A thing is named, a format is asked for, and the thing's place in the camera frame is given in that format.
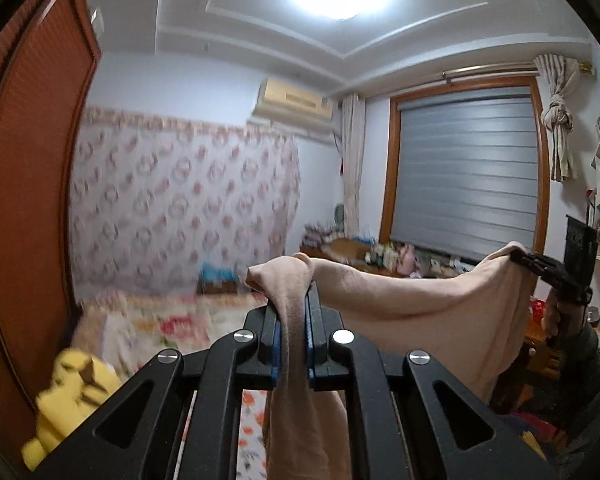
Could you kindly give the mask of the person right hand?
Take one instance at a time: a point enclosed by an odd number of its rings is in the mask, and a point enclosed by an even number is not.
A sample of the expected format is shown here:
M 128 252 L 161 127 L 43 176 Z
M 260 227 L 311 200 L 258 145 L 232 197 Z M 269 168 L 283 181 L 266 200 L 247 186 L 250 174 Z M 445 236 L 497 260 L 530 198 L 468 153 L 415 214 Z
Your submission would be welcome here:
M 569 338 L 577 335 L 585 323 L 585 306 L 559 300 L 554 288 L 546 297 L 541 325 L 550 338 Z

